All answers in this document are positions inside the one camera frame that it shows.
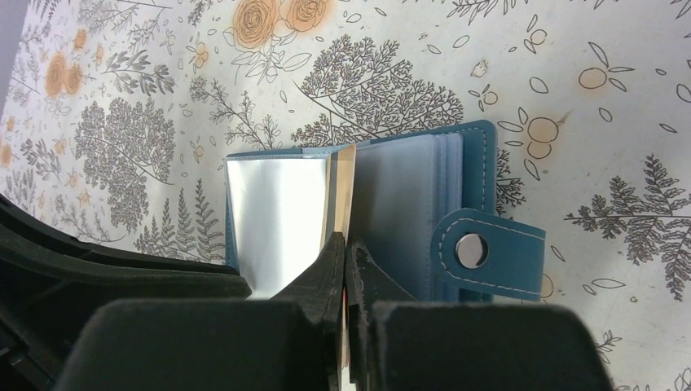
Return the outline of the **gold black credit card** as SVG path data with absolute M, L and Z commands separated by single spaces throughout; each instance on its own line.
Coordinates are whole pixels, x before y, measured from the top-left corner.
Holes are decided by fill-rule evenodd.
M 333 232 L 348 239 L 354 193 L 356 145 L 341 147 L 327 158 L 326 193 L 320 245 L 323 248 Z

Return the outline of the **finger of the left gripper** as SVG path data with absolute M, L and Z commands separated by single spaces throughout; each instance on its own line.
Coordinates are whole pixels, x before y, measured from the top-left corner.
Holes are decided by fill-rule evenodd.
M 49 390 L 85 323 L 125 298 L 246 298 L 237 270 L 88 244 L 1 198 L 1 388 Z

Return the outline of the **blue leather card holder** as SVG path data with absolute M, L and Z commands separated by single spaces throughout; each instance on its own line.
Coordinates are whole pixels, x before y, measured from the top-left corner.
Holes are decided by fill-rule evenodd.
M 348 238 L 417 300 L 541 297 L 545 232 L 499 215 L 496 136 L 474 121 L 353 143 Z M 227 262 L 253 298 L 274 297 L 315 262 L 327 158 L 353 144 L 225 159 Z

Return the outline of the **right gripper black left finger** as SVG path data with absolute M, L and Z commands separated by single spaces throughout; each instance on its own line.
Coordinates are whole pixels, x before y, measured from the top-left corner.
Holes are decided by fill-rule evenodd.
M 342 233 L 269 300 L 131 299 L 98 309 L 58 390 L 330 390 L 345 265 Z

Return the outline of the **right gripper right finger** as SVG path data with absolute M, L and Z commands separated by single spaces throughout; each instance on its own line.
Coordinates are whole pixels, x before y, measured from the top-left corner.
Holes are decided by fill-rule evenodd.
M 609 390 L 594 340 L 550 305 L 417 301 L 360 239 L 346 248 L 350 378 L 359 390 Z

